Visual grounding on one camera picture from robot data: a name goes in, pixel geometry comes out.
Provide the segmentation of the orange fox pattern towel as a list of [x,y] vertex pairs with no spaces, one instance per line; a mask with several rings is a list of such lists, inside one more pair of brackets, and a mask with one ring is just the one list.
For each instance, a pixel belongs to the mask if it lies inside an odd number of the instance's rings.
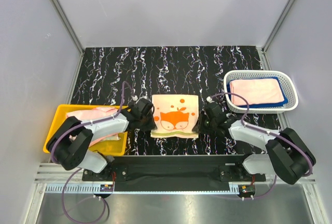
[[198,138],[194,127],[199,117],[199,97],[188,94],[154,94],[155,107],[152,138]]

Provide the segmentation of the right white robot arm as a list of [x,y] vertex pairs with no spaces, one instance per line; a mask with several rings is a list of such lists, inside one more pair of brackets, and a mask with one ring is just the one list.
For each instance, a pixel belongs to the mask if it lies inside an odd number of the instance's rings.
[[193,131],[215,133],[262,150],[260,154],[245,156],[242,164],[236,167],[236,176],[243,181],[254,174],[271,174],[293,185],[302,177],[309,176],[316,164],[314,155],[295,130],[286,128],[278,131],[257,127],[241,118],[227,116],[215,102],[208,103],[199,113]]

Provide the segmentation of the pink patterned towel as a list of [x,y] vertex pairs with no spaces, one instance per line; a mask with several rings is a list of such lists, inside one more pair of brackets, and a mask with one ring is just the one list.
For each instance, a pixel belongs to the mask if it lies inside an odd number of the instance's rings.
[[[80,121],[85,121],[85,120],[95,120],[98,118],[102,117],[108,117],[117,112],[118,109],[114,107],[96,107],[93,109],[87,109],[87,110],[76,110],[72,111],[66,114],[66,118],[69,117],[75,117],[76,119]],[[93,138],[92,141],[90,142],[90,147],[101,142],[101,138]]]

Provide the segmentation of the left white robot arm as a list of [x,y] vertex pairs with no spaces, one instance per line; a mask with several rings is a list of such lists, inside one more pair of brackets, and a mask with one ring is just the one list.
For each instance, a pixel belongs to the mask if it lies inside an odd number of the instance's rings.
[[92,171],[100,180],[107,180],[112,175],[110,162],[100,153],[89,150],[92,141],[136,129],[151,131],[156,128],[153,113],[153,103],[141,98],[107,117],[85,122],[69,117],[46,143],[46,149],[52,161],[65,170],[77,167]]

